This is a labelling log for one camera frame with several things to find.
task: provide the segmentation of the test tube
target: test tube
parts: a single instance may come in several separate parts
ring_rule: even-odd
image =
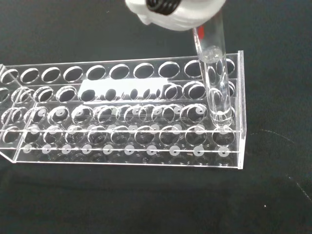
[[[193,34],[212,122],[228,127],[233,118],[221,11]]]

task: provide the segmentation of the rack hole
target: rack hole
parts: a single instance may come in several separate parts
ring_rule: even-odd
[[[48,101],[53,95],[53,90],[46,90],[46,92],[42,93],[41,97],[39,98],[39,102],[46,102]]]
[[[145,90],[145,92],[143,93],[143,99],[149,99],[151,96],[151,90],[147,89]]]
[[[189,160],[187,160],[183,156],[176,156],[176,157],[172,158],[169,163],[175,164],[175,165],[188,165],[188,164],[190,164]]]
[[[21,107],[21,108],[17,109],[16,111],[14,111],[12,113],[12,116],[11,116],[12,122],[17,123],[17,122],[21,121],[23,118],[23,115],[25,114],[26,111],[27,111],[27,109],[24,107]]]
[[[68,144],[76,144],[83,140],[84,133],[78,132],[81,131],[82,128],[79,126],[70,126],[67,129],[67,133],[65,134],[65,141]]]
[[[24,139],[24,142],[27,144],[36,142],[41,135],[41,133],[39,132],[39,128],[36,125],[29,127],[27,131],[28,132]]]
[[[54,108],[48,115],[48,121],[50,124],[62,123],[69,116],[69,110],[65,106]]]
[[[226,64],[228,66],[228,74],[231,75],[235,70],[235,64],[229,58],[226,59]]]
[[[96,93],[94,90],[89,89],[82,93],[80,100],[81,101],[93,101],[96,97]]]
[[[87,106],[78,106],[72,112],[72,120],[75,124],[85,124],[92,119],[93,110]]]
[[[138,91],[137,89],[133,89],[130,93],[130,98],[131,100],[136,100],[137,99],[137,96],[138,96]]]
[[[61,140],[63,134],[58,126],[50,126],[47,131],[43,134],[43,140],[47,144],[53,144]]]
[[[204,144],[207,139],[207,133],[200,132],[204,130],[204,128],[199,126],[190,127],[187,131],[192,132],[187,132],[185,134],[185,140],[192,146]]]
[[[59,102],[68,102],[76,96],[76,89],[73,86],[65,86],[58,90],[56,97]]]
[[[108,101],[112,101],[116,98],[116,90],[115,89],[109,89],[107,90],[105,94],[105,99]]]
[[[128,131],[128,128],[125,127],[125,126],[119,126],[119,127],[116,127],[114,130],[118,130],[118,131]],[[113,143],[115,144],[126,144],[128,142],[128,139],[130,137],[130,133],[128,132],[113,132],[111,134],[111,140]]]
[[[6,129],[3,134],[2,140],[4,143],[12,143],[20,136],[20,129],[18,127],[10,127]]]
[[[150,131],[153,130],[149,126],[142,126],[137,129],[138,132],[135,133],[135,140],[138,144],[140,145],[147,145],[151,143],[154,140],[154,134],[149,133],[149,132],[140,132],[140,131]]]
[[[165,90],[165,97],[168,100],[173,100],[177,97],[178,91],[177,91],[177,87],[175,85],[171,85],[170,87],[168,87]]]
[[[178,131],[175,126],[166,126],[162,129],[162,133],[159,135],[160,141],[164,145],[176,144],[180,139],[180,133],[166,132],[168,130]]]
[[[34,107],[26,112],[24,115],[24,122],[39,123],[47,116],[47,109],[45,107]]]
[[[87,78],[89,80],[98,80],[98,79],[102,79],[104,78],[106,73],[106,70],[103,66],[101,65],[96,65],[91,67],[88,71],[87,71]]]
[[[7,88],[0,88],[0,103],[3,103],[10,97],[10,91]]]
[[[149,78],[154,73],[154,67],[150,63],[142,63],[134,69],[134,76],[139,79]]]
[[[201,99],[205,96],[206,89],[204,85],[194,85],[189,90],[189,97],[193,100]]]
[[[119,64],[113,67],[110,71],[110,77],[113,79],[123,79],[129,74],[129,67],[125,64]]]
[[[65,72],[64,72],[64,79],[67,82],[75,82],[79,79],[82,78],[83,75],[83,70],[81,67],[78,66],[74,66],[74,67],[70,67],[68,68]]]
[[[99,121],[99,123],[105,124],[105,125],[110,125],[115,123],[116,121],[116,112],[117,110],[115,110],[115,107],[106,107],[103,108],[98,116],[97,116],[97,120]]]
[[[213,141],[220,146],[228,146],[234,139],[234,133],[213,133]]]
[[[201,76],[200,66],[198,60],[189,61],[184,68],[185,74],[191,78],[197,78]]]
[[[88,141],[94,145],[104,144],[108,138],[107,133],[102,132],[104,130],[105,129],[102,126],[92,128],[90,133],[88,134]]]
[[[14,82],[14,79],[17,79],[18,76],[19,72],[16,69],[10,69],[2,74],[0,81],[2,84],[10,84]]]
[[[21,82],[23,82],[25,84],[30,84],[30,83],[34,82],[38,77],[39,77],[38,69],[29,68],[21,74],[20,80],[21,80]]]
[[[230,90],[230,96],[232,96],[235,93],[235,85],[229,81],[229,90]]]
[[[34,92],[34,100],[36,102],[47,102],[53,97],[53,93],[53,89],[49,86],[40,87]]]
[[[176,62],[165,62],[159,67],[159,75],[164,78],[174,78],[180,72],[180,67]]]
[[[51,67],[42,73],[42,81],[45,83],[52,83],[60,77],[60,70],[57,67]]]

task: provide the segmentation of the test tube rack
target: test tube rack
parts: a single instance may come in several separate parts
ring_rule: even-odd
[[[12,163],[242,169],[243,52],[227,54],[227,66],[233,121],[218,128],[196,56],[0,65],[0,154]]]

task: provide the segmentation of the black fabric surface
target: black fabric surface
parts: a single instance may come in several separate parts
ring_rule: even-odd
[[[244,170],[26,165],[0,159],[1,233],[312,233],[312,2],[228,0],[244,50]],[[5,65],[195,54],[123,0],[1,0]]]

